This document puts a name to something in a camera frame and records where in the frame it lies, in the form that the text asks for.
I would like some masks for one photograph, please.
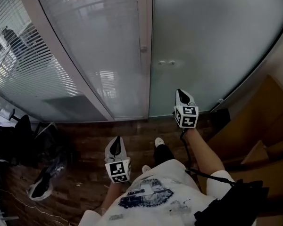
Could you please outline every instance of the shoe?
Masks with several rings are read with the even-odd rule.
[[[155,139],[155,146],[158,147],[159,145],[161,144],[164,144],[165,145],[165,142],[163,139],[161,139],[160,137],[156,138]]]
[[[142,171],[143,173],[145,173],[146,171],[151,170],[151,167],[149,167],[148,165],[144,165],[141,169],[142,169],[141,171]]]

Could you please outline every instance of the t-shirt print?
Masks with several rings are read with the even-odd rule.
[[[166,203],[173,194],[158,179],[144,179],[140,184],[132,188],[125,197],[122,197],[118,205],[125,209],[157,207]]]

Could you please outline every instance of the black wire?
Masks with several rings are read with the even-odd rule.
[[[231,182],[230,180],[228,180],[228,179],[226,179],[226,178],[214,177],[214,176],[211,176],[211,175],[209,175],[209,174],[203,173],[203,172],[198,171],[198,170],[193,169],[193,168],[186,169],[186,171],[192,171],[192,172],[195,172],[196,174],[198,174],[198,175],[200,175],[200,176],[202,176],[202,177],[210,178],[210,179],[213,179],[213,180],[222,182],[222,183],[228,183],[228,184],[230,184],[231,186],[233,186],[233,185],[236,184],[235,182]]]
[[[91,211],[95,211],[97,208],[99,208],[101,205],[103,204],[103,202],[101,202],[97,207],[90,209]]]
[[[186,143],[186,141],[185,141],[184,138],[183,138],[183,136],[184,136],[184,134],[187,132],[187,130],[188,130],[188,128],[185,128],[185,129],[182,131],[181,135],[180,135],[180,140],[183,142],[184,148],[185,148],[185,150],[186,150],[186,152],[187,152],[187,156],[188,156],[188,167],[187,167],[187,169],[186,169],[186,172],[190,175],[189,172],[191,171],[191,172],[194,172],[194,173],[196,173],[196,174],[198,174],[198,175],[200,175],[200,176],[202,176],[202,177],[205,177],[205,178],[210,178],[210,179],[213,179],[213,180],[216,180],[216,181],[219,181],[219,182],[228,183],[228,184],[230,184],[231,186],[235,185],[235,182],[231,182],[230,180],[228,180],[228,179],[226,179],[226,178],[214,177],[214,176],[208,175],[208,174],[206,174],[206,173],[203,173],[203,172],[201,172],[201,171],[198,171],[198,170],[196,170],[196,169],[191,168],[191,164],[192,164],[191,156],[190,156],[190,153],[189,153],[189,150],[188,150],[187,143]]]

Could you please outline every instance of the frosted glass door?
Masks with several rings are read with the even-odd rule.
[[[208,111],[269,49],[283,0],[154,0],[153,23],[150,116],[170,115],[178,88]]]
[[[147,116],[137,0],[40,0],[66,52],[116,119]]]

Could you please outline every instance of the forearm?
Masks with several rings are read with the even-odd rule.
[[[121,183],[110,183],[107,195],[102,203],[102,208],[108,210],[113,202],[122,195],[122,184]]]
[[[196,129],[189,129],[186,136],[201,172],[211,175],[216,171],[225,169],[220,158],[202,139]]]

